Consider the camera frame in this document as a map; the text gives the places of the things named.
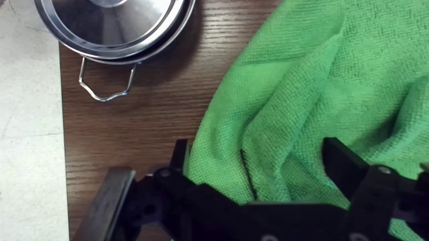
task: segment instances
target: green cloth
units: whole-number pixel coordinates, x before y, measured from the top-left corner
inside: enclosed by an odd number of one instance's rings
[[[427,0],[285,0],[219,84],[186,174],[238,203],[345,206],[320,159],[336,136],[415,178],[429,158],[427,72]],[[416,239],[399,222],[392,233]]]

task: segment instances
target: pot handle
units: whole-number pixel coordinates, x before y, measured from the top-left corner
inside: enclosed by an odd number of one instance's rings
[[[81,57],[80,71],[78,71],[78,84],[92,96],[92,99],[95,99],[97,101],[109,101],[109,100],[113,100],[116,97],[128,95],[128,92],[131,89],[131,85],[132,85],[132,81],[133,81],[133,72],[135,72],[135,68],[136,68],[137,64],[133,64],[133,67],[131,68],[129,76],[128,76],[128,83],[125,85],[125,88],[123,91],[115,92],[115,93],[112,93],[109,96],[99,96],[99,95],[96,95],[92,91],[92,88],[84,83],[84,80],[82,80],[84,65],[85,65],[85,57]]]

